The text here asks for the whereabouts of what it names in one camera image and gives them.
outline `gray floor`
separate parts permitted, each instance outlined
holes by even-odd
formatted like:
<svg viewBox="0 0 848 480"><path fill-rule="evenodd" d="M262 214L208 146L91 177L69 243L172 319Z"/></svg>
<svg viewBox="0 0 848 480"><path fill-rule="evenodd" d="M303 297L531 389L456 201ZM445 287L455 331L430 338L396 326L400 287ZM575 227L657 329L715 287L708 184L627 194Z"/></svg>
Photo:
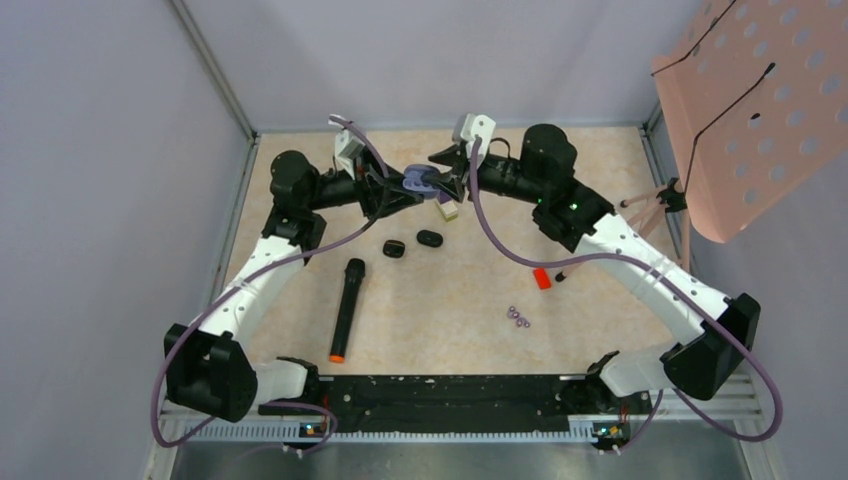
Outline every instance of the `gray floor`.
<svg viewBox="0 0 848 480"><path fill-rule="evenodd" d="M738 442L700 422L657 422L621 457L563 444L341 444L303 461L269 449L233 462L257 445L189 443L172 480L749 478Z"/></svg>

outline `robotic arm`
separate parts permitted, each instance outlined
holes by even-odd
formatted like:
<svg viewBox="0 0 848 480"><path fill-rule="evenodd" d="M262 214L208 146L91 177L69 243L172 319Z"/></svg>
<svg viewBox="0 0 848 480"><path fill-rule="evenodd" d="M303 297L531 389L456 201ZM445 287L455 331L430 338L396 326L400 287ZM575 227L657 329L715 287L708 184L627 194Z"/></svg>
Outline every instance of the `robotic arm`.
<svg viewBox="0 0 848 480"><path fill-rule="evenodd" d="M751 348L760 311L757 302L745 294L731 299L704 285L640 238L610 202L574 178L577 151L562 130L544 124L529 128L521 157L514 159L488 153L494 128L495 122L483 115L461 118L453 145L429 158L449 170L424 174L421 180L464 200L472 144L479 138L482 160L477 177L482 190L536 203L533 220L540 230L576 255L616 253L650 265L675 285L685 286L698 306ZM424 200L423 194L403 187L401 173L391 168L388 176L380 173L371 152L349 130L337 135L335 146L339 170L319 174L295 151L283 152L272 163L274 205L250 259L227 286L239 291L218 306L174 357L166 376L167 398L172 402L235 422L252 405L303 394L308 373L303 362L280 359L254 371L243 346L285 283L308 259L270 270L249 283L246 279L273 262L317 248L326 223L316 210L359 203L364 216L375 221ZM654 276L620 261L598 264L657 314L674 341L607 354L589 368L589 376L616 397L674 386L697 399L712 398L741 355ZM175 324L168 331L166 354L186 328Z"/></svg>

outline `black clamp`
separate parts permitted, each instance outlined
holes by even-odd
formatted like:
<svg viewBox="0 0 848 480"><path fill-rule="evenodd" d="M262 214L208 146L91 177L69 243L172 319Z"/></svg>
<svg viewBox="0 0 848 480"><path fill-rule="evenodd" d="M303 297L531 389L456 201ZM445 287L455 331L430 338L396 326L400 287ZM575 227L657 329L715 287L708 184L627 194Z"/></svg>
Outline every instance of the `black clamp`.
<svg viewBox="0 0 848 480"><path fill-rule="evenodd" d="M677 185L677 182L679 181L679 178L672 177L668 181L665 190L657 194L657 198L660 199L660 204L666 206L665 213L677 213L686 210L687 208L686 194L674 189L675 185Z"/></svg>

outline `pink board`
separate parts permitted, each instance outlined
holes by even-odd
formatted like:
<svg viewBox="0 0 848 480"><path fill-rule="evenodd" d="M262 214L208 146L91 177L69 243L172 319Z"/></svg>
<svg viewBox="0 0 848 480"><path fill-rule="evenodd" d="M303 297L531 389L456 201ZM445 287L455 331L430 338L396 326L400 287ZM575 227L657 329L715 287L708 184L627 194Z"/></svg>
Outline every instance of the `pink board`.
<svg viewBox="0 0 848 480"><path fill-rule="evenodd" d="M686 55L728 6L689 58L654 77L685 182L694 136L776 64L695 149L692 225L720 243L827 162L848 161L848 0L707 0L653 70Z"/></svg>

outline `black oval object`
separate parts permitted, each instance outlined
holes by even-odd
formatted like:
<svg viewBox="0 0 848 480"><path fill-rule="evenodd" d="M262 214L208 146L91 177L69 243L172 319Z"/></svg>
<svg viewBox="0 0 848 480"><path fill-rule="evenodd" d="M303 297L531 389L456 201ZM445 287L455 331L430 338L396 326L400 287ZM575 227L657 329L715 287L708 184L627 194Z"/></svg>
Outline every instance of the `black oval object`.
<svg viewBox="0 0 848 480"><path fill-rule="evenodd" d="M383 255L391 258L400 258L406 251L406 245L400 240L386 240L383 244Z"/></svg>
<svg viewBox="0 0 848 480"><path fill-rule="evenodd" d="M418 232L418 235L415 236L415 239L418 240L418 243L421 245L433 248L441 247L442 243L445 242L445 239L440 234L431 232L430 230L421 230Z"/></svg>

